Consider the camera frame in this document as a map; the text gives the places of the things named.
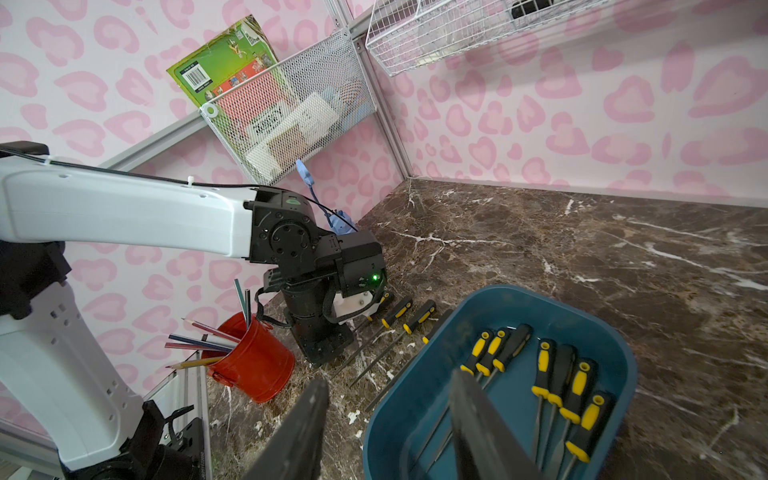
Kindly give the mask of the teal plastic storage box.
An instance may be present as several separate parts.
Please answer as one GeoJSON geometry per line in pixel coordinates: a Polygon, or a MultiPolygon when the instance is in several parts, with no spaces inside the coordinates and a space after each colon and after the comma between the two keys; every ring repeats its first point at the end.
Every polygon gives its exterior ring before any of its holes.
{"type": "Polygon", "coordinates": [[[598,390],[612,393],[615,406],[589,463],[578,463],[573,479],[598,478],[637,386],[637,363],[627,342],[610,325],[586,312],[529,290],[494,285],[469,295],[448,317],[389,393],[378,404],[364,437],[363,466],[368,479],[454,479],[451,449],[432,460],[450,425],[440,415],[448,402],[453,371],[467,359],[484,330],[521,323],[533,329],[531,342],[495,377],[487,394],[523,445],[532,443],[537,400],[531,388],[539,339],[572,344],[594,359],[598,390]]]}

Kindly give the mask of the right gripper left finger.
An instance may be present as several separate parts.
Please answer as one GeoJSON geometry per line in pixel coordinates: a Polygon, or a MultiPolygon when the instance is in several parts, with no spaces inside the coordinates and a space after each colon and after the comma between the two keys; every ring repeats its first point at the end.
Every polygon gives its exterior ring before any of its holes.
{"type": "Polygon", "coordinates": [[[318,479],[329,385],[313,379],[243,479],[318,479]]]}

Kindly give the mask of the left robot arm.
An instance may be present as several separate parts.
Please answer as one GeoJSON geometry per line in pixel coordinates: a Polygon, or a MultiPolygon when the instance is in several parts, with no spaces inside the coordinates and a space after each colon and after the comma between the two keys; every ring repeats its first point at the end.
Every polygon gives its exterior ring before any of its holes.
{"type": "Polygon", "coordinates": [[[338,294],[380,292],[381,245],[339,236],[303,192],[155,179],[1,149],[1,415],[51,438],[77,479],[179,478],[200,465],[163,440],[146,394],[178,354],[183,317],[238,311],[233,283],[289,304],[315,358],[348,329],[338,294]]]}

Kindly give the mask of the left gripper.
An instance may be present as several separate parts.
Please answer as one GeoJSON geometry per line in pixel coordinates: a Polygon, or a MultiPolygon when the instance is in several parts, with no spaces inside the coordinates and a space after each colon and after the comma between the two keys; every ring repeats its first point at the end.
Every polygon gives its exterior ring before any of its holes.
{"type": "Polygon", "coordinates": [[[352,342],[352,333],[343,322],[366,310],[366,294],[341,297],[335,281],[287,283],[281,292],[291,333],[307,361],[322,366],[337,358],[352,342]]]}

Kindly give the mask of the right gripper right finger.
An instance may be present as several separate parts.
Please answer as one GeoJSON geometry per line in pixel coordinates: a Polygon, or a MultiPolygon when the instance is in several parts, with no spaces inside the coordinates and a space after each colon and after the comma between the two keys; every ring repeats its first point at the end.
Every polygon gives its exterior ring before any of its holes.
{"type": "Polygon", "coordinates": [[[473,376],[452,374],[449,409],[459,479],[542,477],[473,376]]]}

